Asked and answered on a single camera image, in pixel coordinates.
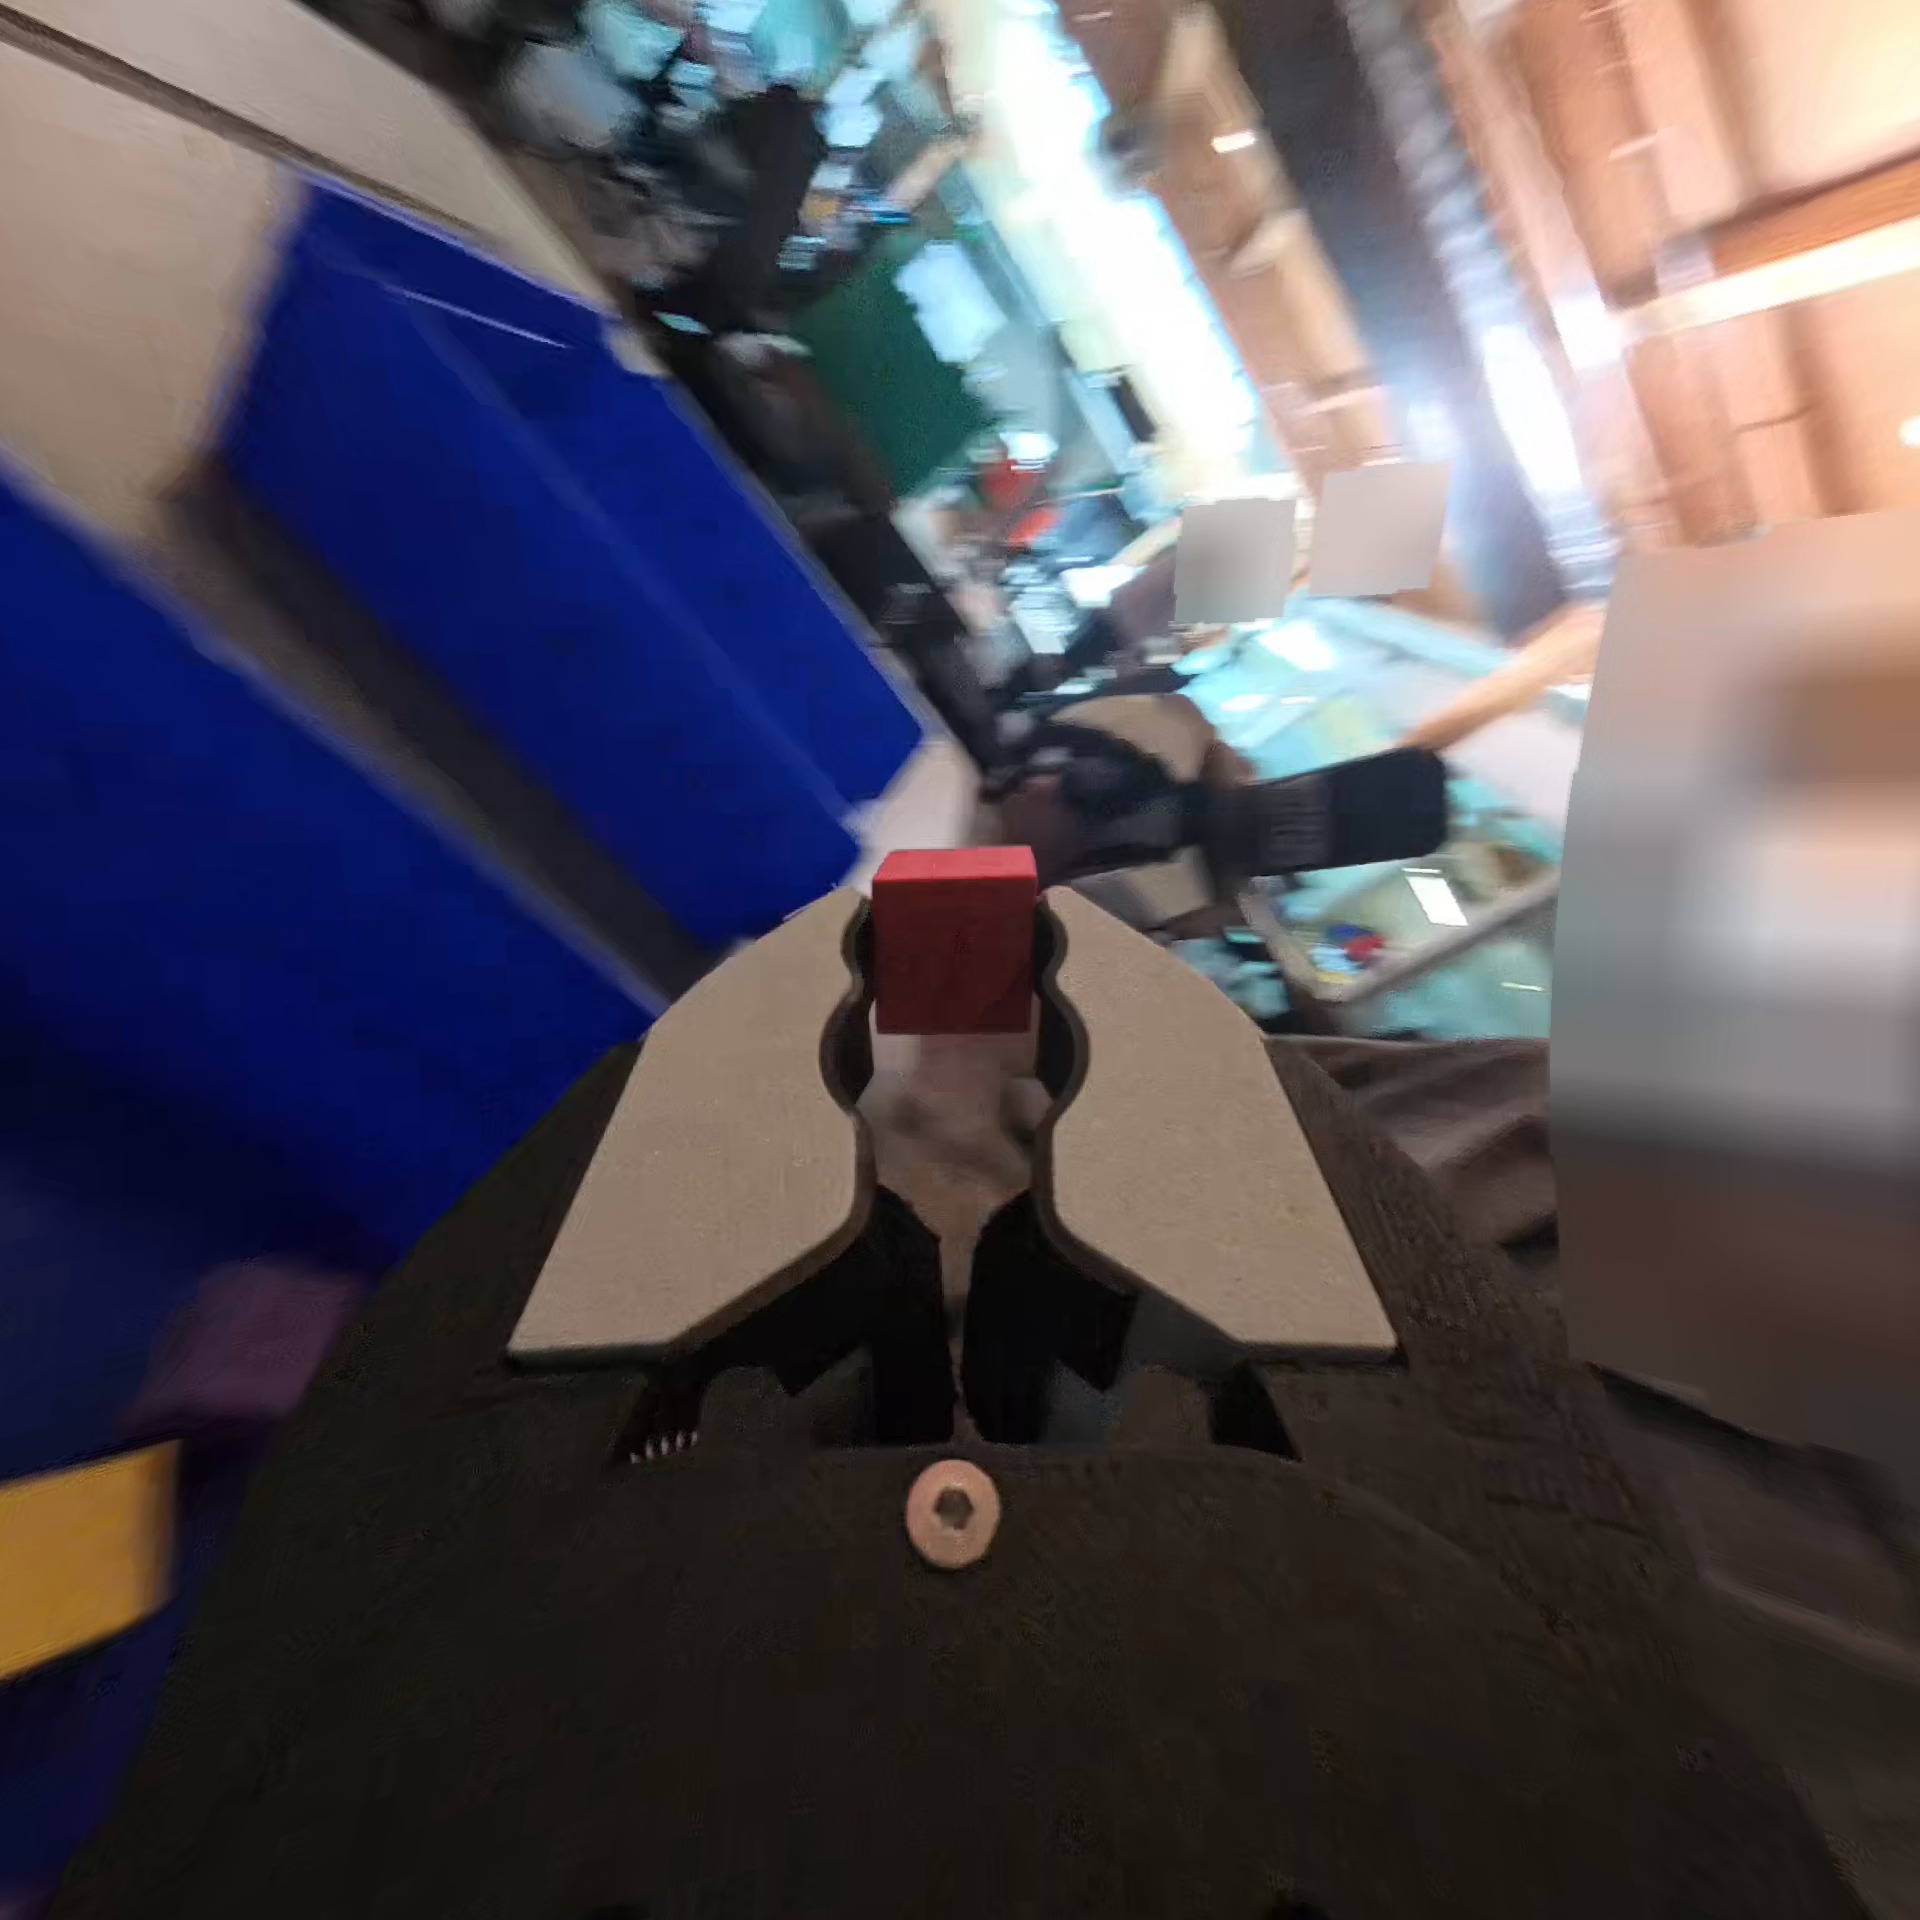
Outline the blue plastic bin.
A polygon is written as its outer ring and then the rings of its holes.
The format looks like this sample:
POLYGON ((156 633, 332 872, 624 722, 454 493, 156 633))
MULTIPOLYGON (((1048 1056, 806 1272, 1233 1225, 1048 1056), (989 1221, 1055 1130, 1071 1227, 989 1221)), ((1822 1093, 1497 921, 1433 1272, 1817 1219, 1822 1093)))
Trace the blue plastic bin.
POLYGON ((281 1419, 121 1421, 213 1269, 367 1286, 665 1003, 5 469, 5 1478, 182 1448, 170 1601, 5 1681, 5 1898, 111 1816, 281 1419))
POLYGON ((605 312, 316 176, 220 453, 694 939, 834 891, 927 728, 605 312))

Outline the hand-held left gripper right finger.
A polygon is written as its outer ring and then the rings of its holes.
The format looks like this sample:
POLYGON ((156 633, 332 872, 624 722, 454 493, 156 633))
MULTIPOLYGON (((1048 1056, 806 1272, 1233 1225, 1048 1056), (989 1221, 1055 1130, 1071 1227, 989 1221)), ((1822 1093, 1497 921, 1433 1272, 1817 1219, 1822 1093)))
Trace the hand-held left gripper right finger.
POLYGON ((1202 972, 1067 887, 1037 913, 1048 1239, 1197 1358, 1391 1358, 1399 1335, 1277 1073, 1202 972))

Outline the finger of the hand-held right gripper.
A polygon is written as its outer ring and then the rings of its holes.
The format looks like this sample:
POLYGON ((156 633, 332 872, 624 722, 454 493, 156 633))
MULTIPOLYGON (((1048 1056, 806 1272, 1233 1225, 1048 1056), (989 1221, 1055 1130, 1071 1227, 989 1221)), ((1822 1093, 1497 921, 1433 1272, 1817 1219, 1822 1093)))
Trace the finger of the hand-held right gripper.
POLYGON ((1152 939, 1212 939, 1244 924, 1200 867, 1121 867, 1080 878, 1079 893, 1152 939))
POLYGON ((1047 716, 1035 741, 1093 741, 1148 759, 1167 774, 1200 774, 1216 747, 1216 730, 1186 696, 1101 696, 1047 716))

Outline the red cube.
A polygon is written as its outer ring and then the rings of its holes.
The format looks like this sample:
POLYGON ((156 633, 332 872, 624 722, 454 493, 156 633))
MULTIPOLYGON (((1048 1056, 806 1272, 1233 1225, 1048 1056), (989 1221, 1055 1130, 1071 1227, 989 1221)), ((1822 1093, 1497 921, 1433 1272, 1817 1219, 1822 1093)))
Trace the red cube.
POLYGON ((876 1029, 913 1040, 1025 1034, 1038 909, 1038 861, 1025 844, 889 851, 869 920, 876 1029))

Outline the green partition panel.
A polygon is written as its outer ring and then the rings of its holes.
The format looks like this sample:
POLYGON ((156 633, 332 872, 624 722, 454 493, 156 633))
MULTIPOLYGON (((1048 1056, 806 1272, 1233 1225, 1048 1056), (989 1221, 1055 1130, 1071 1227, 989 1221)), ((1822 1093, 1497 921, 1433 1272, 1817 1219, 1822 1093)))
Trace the green partition panel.
POLYGON ((966 466, 996 420, 945 360, 901 291, 898 262, 871 255, 790 322, 824 394, 852 424, 894 499, 966 466))

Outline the black ceiling panel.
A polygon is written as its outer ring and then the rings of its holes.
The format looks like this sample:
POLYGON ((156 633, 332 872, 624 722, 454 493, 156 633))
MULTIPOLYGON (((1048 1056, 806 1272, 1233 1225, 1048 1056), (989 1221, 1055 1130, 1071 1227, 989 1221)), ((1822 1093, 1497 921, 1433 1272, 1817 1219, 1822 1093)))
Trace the black ceiling panel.
POLYGON ((1219 3, 1229 50, 1417 460, 1452 467, 1452 566, 1518 639, 1566 599, 1347 3, 1219 3))

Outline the purple cube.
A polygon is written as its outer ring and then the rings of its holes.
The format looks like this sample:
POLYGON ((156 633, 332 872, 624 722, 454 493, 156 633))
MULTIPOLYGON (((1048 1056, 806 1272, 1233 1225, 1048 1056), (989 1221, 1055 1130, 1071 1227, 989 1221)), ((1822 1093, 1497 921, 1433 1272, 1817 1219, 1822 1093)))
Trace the purple cube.
POLYGON ((118 1429, 143 1441, 267 1428, 302 1400, 369 1286, 299 1259, 236 1259, 156 1334, 118 1429))

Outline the yellow cube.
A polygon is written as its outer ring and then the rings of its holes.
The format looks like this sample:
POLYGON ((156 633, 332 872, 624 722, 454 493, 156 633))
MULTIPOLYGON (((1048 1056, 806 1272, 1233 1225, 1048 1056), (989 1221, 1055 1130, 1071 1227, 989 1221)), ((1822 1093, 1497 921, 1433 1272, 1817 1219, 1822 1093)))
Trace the yellow cube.
POLYGON ((177 1592, 180 1444, 2 1486, 2 1679, 114 1639, 177 1592))

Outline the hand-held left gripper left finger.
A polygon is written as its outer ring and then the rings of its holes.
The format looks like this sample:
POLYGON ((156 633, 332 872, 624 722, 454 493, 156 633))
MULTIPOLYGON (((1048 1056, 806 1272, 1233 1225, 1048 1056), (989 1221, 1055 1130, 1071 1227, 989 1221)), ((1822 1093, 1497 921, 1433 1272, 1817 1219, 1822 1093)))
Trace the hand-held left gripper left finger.
POLYGON ((647 1032, 510 1334, 519 1363, 675 1360, 822 1273, 872 1215, 869 897, 839 887, 647 1032))

